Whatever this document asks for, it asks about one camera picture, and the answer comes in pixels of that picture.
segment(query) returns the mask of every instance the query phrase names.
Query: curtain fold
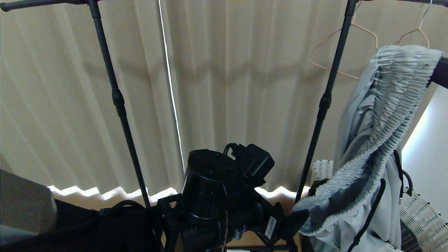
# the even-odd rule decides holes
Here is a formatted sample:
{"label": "curtain fold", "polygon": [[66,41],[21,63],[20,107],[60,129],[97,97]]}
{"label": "curtain fold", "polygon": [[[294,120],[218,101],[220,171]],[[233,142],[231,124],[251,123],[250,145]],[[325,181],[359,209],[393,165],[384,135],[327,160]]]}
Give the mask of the curtain fold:
{"label": "curtain fold", "polygon": [[[254,143],[271,153],[276,165],[265,189],[296,190],[328,77],[309,63],[310,52],[340,28],[345,3],[161,1],[160,12],[157,1],[100,1],[149,194],[181,191],[181,149],[186,165],[191,150],[222,151],[229,142]],[[359,8],[357,23],[376,32],[380,46],[393,44],[418,26],[426,6],[369,1]],[[58,4],[0,18],[5,167],[59,189],[137,190],[89,8]],[[447,22],[446,8],[431,7],[423,25],[431,48],[447,51]],[[314,61],[330,66],[337,38],[319,48]],[[423,42],[414,33],[403,44]],[[374,52],[371,36],[353,27],[341,71],[360,75]],[[340,114],[355,83],[337,76],[314,159],[333,157]]]}

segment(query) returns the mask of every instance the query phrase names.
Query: clothes hanger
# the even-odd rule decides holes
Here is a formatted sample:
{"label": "clothes hanger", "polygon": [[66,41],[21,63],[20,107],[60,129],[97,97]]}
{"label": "clothes hanger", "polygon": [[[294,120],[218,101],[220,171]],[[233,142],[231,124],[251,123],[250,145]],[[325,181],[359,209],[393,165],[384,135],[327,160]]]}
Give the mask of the clothes hanger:
{"label": "clothes hanger", "polygon": [[[357,6],[356,9],[355,9],[355,12],[353,13],[353,18],[352,18],[352,21],[351,21],[351,23],[350,23],[350,26],[357,27],[357,28],[359,28],[359,29],[361,29],[361,30],[367,32],[368,34],[372,35],[372,36],[375,38],[375,48],[378,50],[378,37],[376,36],[376,34],[375,34],[374,32],[372,32],[372,31],[370,31],[370,30],[368,30],[368,29],[366,29],[366,28],[364,28],[364,27],[362,27],[362,26],[360,26],[360,25],[358,25],[358,24],[355,23],[356,11],[358,10],[359,6],[361,6],[362,2],[363,2],[363,0],[360,1],[360,3],[358,4],[358,6]],[[326,45],[326,44],[328,43],[328,41],[330,40],[330,38],[331,38],[334,34],[340,32],[340,31],[341,31],[341,29],[338,29],[338,30],[336,30],[335,32],[331,33],[331,34],[327,37],[327,40],[326,40],[325,42],[320,43],[319,45],[316,46],[316,48],[314,48],[313,51],[311,51],[311,54],[310,54],[310,62],[311,62],[313,65],[316,65],[316,66],[318,66],[318,67],[320,67],[320,68],[329,70],[328,67],[325,67],[325,66],[323,66],[323,65],[319,65],[318,63],[316,63],[316,62],[314,62],[314,61],[312,60],[313,53],[314,53],[319,47],[321,47],[321,46],[323,46],[323,45]],[[337,72],[340,73],[340,74],[343,74],[343,75],[345,75],[345,76],[352,77],[352,78],[354,78],[354,79],[359,80],[359,78],[356,77],[356,76],[353,76],[353,75],[350,75],[350,74],[346,74],[346,73],[343,73],[343,72],[341,72],[341,71],[337,71]]]}
{"label": "clothes hanger", "polygon": [[431,7],[431,4],[432,4],[432,0],[431,0],[431,2],[429,2],[428,8],[426,9],[425,13],[423,14],[422,20],[420,21],[420,25],[418,26],[418,28],[415,30],[412,30],[408,33],[405,33],[403,36],[401,36],[401,38],[395,44],[398,44],[406,35],[409,35],[411,33],[418,31],[426,41],[426,48],[429,48],[429,45],[430,45],[429,39],[426,37],[425,33],[422,31],[422,24],[423,24],[423,19],[425,18],[426,13],[428,12],[429,8]]}

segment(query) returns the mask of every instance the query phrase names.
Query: light under curtain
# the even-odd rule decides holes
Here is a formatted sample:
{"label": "light under curtain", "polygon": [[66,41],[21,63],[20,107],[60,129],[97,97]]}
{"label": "light under curtain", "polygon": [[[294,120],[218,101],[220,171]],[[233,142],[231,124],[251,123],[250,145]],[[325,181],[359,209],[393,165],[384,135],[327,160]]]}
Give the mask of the light under curtain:
{"label": "light under curtain", "polygon": [[[340,28],[345,1],[162,1],[172,90],[156,1],[101,1],[104,29],[149,195],[181,191],[191,150],[254,143],[276,165],[263,186],[295,191],[328,72],[311,50]],[[416,28],[426,8],[364,3],[357,23],[379,46]],[[59,189],[138,189],[87,6],[58,4],[0,14],[1,168]],[[446,9],[423,30],[448,52]],[[330,66],[336,39],[314,54]],[[403,44],[424,44],[415,33]],[[351,29],[340,70],[359,76],[374,53]],[[332,159],[337,125],[355,80],[338,75],[314,158]],[[432,95],[428,91],[418,119]]]}

